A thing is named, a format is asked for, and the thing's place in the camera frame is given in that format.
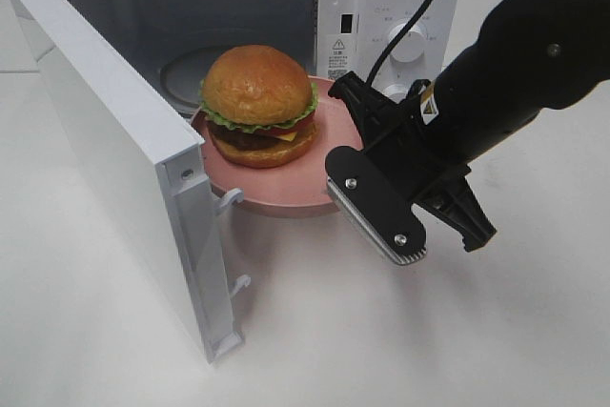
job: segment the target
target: sesame bun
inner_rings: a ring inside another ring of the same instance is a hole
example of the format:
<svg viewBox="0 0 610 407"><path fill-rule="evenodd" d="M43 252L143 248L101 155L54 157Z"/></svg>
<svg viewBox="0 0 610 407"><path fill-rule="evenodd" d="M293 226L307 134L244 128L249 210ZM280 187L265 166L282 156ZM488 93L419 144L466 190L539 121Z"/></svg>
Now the sesame bun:
<svg viewBox="0 0 610 407"><path fill-rule="evenodd" d="M314 143L317 134L315 123L299 131L292 142L279 141L270 148L240 150L210 132L210 138L218 152L228 161L242 166L265 169L287 164L305 154Z"/></svg>
<svg viewBox="0 0 610 407"><path fill-rule="evenodd" d="M312 101L312 86L290 56L248 45L213 63L201 94L210 110L235 123L268 125L299 116Z"/></svg>

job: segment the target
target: open microwave door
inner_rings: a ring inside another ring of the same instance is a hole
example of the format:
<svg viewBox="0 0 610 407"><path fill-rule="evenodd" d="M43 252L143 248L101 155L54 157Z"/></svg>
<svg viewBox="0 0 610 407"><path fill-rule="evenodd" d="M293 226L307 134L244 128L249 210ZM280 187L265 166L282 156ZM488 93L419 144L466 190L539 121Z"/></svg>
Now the open microwave door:
<svg viewBox="0 0 610 407"><path fill-rule="evenodd" d="M209 361L240 343L203 139L66 0L11 0L84 175Z"/></svg>

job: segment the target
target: hamburger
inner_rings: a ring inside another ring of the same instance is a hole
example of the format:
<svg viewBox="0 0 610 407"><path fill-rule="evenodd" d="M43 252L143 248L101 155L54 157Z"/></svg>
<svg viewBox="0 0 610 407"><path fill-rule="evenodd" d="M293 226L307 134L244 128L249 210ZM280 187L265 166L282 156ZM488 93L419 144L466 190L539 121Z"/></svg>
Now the hamburger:
<svg viewBox="0 0 610 407"><path fill-rule="evenodd" d="M274 48L226 51L202 81L201 96L210 138L235 164L281 166L315 141L317 91L303 68Z"/></svg>

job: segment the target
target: bottom bun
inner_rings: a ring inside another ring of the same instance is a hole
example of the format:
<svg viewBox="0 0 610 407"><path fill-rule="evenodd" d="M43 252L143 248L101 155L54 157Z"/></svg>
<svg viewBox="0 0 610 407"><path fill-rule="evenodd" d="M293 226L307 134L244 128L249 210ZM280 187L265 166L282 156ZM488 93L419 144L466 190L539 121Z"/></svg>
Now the bottom bun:
<svg viewBox="0 0 610 407"><path fill-rule="evenodd" d="M255 169L266 169L287 164L305 154L317 136L317 127L311 123L296 135L292 142L279 141L263 150L239 150L219 139L208 130L218 152L230 162Z"/></svg>

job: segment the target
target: microwave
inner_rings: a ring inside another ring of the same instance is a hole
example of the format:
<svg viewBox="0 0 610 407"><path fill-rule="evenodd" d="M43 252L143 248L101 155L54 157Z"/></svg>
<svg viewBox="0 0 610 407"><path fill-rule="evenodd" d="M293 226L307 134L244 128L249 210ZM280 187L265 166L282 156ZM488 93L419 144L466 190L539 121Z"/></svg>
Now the microwave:
<svg viewBox="0 0 610 407"><path fill-rule="evenodd" d="M457 0L436 0L375 87L441 70ZM368 73L422 0L11 0L79 167L208 361L241 343L212 193L188 119L224 51L265 44L311 75Z"/></svg>

